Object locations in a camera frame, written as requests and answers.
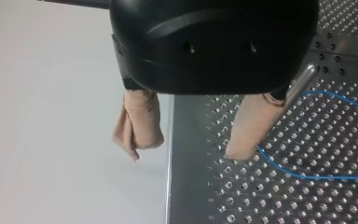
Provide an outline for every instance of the perforated metal plate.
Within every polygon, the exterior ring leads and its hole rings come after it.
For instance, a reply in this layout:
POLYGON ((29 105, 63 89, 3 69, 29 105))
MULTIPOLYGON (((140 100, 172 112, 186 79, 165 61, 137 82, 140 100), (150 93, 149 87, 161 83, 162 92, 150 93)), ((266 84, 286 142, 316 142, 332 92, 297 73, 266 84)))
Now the perforated metal plate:
MULTIPOLYGON (((358 0, 321 0, 319 34, 304 61, 308 90, 358 102, 358 0)), ((240 95, 175 96, 167 222, 358 223, 358 182, 304 180, 256 155, 224 157, 240 95)), ((358 175, 358 107, 328 95, 300 97, 260 144, 297 174, 358 175)))
POLYGON ((358 0, 321 0, 320 30, 358 36, 358 0))
MULTIPOLYGON (((312 89, 358 101, 358 84, 320 79, 312 89)), ((302 180, 276 170, 260 155, 224 158, 241 97, 210 99, 211 223, 358 223, 358 182, 302 180)), ((287 170, 306 175, 358 175, 358 107, 333 96, 301 97, 261 144, 287 170)))

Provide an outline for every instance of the black plastic housing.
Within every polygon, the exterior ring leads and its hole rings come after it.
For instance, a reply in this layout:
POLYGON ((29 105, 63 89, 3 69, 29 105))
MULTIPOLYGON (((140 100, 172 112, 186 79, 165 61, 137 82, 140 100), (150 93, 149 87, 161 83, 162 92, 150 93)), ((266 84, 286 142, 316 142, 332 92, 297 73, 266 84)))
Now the black plastic housing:
POLYGON ((297 74, 318 0, 112 0, 117 60, 129 90, 260 93, 297 74))

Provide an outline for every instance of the blue wire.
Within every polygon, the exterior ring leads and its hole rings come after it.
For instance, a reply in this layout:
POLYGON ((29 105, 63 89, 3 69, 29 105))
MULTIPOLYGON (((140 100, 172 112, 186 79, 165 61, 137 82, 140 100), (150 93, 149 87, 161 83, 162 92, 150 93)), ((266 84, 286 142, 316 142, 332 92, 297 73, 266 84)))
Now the blue wire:
MULTIPOLYGON (((336 94, 336 93, 333 93, 331 91, 304 91, 302 92, 302 95, 312 95, 312 94, 318 94, 318 93, 321 93, 321 94, 327 94, 327 95, 333 95, 343 101, 346 101, 352 105, 357 105, 358 106, 358 103, 353 101, 353 100, 350 100, 350 99, 347 99, 346 97, 344 96, 341 96, 339 94, 336 94)), ((301 178, 301 179, 316 179, 316 180, 320 180, 320 179, 340 179, 340 180, 358 180, 358 175, 320 175, 320 176, 317 176, 317 175, 298 175, 298 174, 295 174, 295 173, 292 173, 284 168, 282 168, 279 164, 277 164, 275 161, 273 161, 272 159, 269 158, 269 156, 264 152, 264 150, 260 147, 260 146, 257 146, 257 151, 269 162, 271 163, 275 168, 277 168, 278 170, 288 174, 288 175, 291 175, 293 177, 297 177, 297 178, 301 178)))
POLYGON ((357 105, 358 106, 358 103, 356 101, 353 101, 353 100, 350 100, 340 94, 336 94, 336 93, 333 93, 331 91, 303 91, 301 93, 301 95, 312 95, 312 94, 318 94, 318 93, 321 93, 321 94, 325 94, 325 95, 332 95, 332 96, 335 96, 337 97, 338 99, 340 100, 343 100, 343 101, 346 101, 352 105, 357 105))

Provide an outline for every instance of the white wall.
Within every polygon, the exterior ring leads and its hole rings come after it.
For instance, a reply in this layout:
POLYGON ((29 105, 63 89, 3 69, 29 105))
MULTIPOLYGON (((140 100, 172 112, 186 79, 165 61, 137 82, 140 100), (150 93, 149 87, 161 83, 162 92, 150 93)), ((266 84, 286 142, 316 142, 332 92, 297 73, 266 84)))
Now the white wall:
POLYGON ((133 163, 111 142, 111 33, 107 10, 0 2, 0 224, 163 223, 165 145, 133 163))

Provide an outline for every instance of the skin-colored finger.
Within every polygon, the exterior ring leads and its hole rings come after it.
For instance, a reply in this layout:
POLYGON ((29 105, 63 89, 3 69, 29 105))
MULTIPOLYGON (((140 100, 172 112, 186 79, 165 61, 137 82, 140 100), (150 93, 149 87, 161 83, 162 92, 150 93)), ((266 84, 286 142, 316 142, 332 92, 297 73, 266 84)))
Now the skin-colored finger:
POLYGON ((136 147, 159 147, 164 142, 164 137, 159 127, 157 94, 150 91, 126 91, 124 106, 132 123, 132 139, 136 147))
POLYGON ((135 144, 132 140, 132 123, 129 115, 122 105, 118 121, 113 130, 112 140, 118 144, 134 160, 139 160, 139 154, 135 150, 135 144))
POLYGON ((282 113, 282 105, 283 101, 276 101, 269 94, 245 96, 234 119, 227 157, 237 161, 252 158, 256 146, 282 113))

